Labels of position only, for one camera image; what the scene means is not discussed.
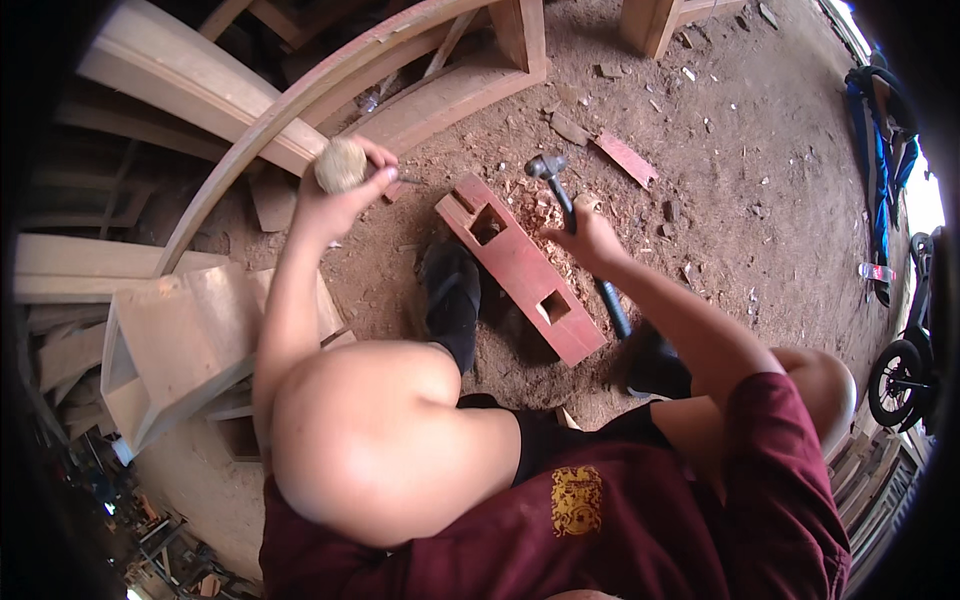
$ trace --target man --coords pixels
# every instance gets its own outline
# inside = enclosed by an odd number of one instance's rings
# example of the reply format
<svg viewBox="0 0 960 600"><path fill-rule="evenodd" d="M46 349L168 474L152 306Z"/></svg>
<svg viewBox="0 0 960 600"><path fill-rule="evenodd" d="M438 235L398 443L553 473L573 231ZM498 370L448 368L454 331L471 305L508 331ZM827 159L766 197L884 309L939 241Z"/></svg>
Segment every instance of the man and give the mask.
<svg viewBox="0 0 960 600"><path fill-rule="evenodd" d="M886 70L886 60L879 51L871 54L871 63L851 69L844 83L867 187L867 208L874 213L871 259L887 265L887 215L889 212L899 231L900 193L920 155L920 146L917 117L900 81ZM875 281L874 291L877 299L889 307L890 285Z"/></svg>
<svg viewBox="0 0 960 600"><path fill-rule="evenodd" d="M850 373L768 349L585 206L576 236L543 234L634 300L695 397L597 432L458 400L480 288L449 242L420 270L429 343L320 351L317 263L396 178L393 155L357 142L379 170L337 196L303 178L260 336L268 597L840 597L850 547L822 453L850 422Z"/></svg>

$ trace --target hammer head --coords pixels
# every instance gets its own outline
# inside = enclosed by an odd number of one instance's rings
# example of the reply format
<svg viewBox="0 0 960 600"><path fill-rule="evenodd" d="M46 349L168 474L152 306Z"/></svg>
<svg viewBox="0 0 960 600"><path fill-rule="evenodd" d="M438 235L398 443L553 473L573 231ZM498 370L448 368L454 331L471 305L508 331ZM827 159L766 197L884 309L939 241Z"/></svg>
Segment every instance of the hammer head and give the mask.
<svg viewBox="0 0 960 600"><path fill-rule="evenodd" d="M566 168L566 158L563 156L538 155L527 162L526 172L530 177L539 177L549 180Z"/></svg>

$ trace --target red wood piece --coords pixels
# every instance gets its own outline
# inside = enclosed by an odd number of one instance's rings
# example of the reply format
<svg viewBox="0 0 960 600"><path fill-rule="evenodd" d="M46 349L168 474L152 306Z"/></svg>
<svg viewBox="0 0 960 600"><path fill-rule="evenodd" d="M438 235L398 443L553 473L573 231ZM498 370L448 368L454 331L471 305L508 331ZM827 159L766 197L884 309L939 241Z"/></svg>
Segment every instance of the red wood piece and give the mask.
<svg viewBox="0 0 960 600"><path fill-rule="evenodd" d="M630 146L624 144L609 133L603 132L597 136L594 143L602 148L618 165L623 167L623 170L642 185L643 189L649 190L650 180L658 180L660 178L657 169L653 168L653 166L643 158L640 158L636 152L631 150Z"/></svg>
<svg viewBox="0 0 960 600"><path fill-rule="evenodd" d="M467 175L454 193L437 203L437 212L569 367L607 343L560 274L480 178Z"/></svg>

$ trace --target gold logo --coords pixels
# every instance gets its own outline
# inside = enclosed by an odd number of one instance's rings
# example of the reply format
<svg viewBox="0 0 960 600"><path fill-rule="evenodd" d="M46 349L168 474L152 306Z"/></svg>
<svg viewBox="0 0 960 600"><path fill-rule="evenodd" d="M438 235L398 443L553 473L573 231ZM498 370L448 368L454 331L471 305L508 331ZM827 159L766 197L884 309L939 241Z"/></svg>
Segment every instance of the gold logo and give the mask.
<svg viewBox="0 0 960 600"><path fill-rule="evenodd" d="M591 529L600 531L600 500L603 480L597 469L561 467L553 471L553 535L582 536Z"/></svg>

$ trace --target black hammer handle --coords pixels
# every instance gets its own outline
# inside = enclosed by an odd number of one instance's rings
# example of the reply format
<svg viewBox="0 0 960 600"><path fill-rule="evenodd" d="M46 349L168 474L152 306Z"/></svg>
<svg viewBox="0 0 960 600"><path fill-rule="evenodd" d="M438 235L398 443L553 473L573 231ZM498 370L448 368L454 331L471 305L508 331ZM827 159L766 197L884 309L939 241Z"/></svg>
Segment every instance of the black hammer handle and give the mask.
<svg viewBox="0 0 960 600"><path fill-rule="evenodd" d="M566 229L566 232L570 235L576 235L577 217L573 214L573 203L566 195L564 187L560 185L560 181L556 177L547 180L547 184L550 185L553 195L557 197L557 202L560 203L560 208L564 212L564 229ZM607 312L610 314L610 320L613 323L613 332L616 333L616 338L618 340L626 340L630 337L630 323L627 322L627 316L623 314L623 307L620 306L620 299L616 293L616 289L613 288L613 285L609 281L604 281L599 277L594 277L593 282L597 286L597 292L600 293L600 298L603 299L604 305L607 306Z"/></svg>

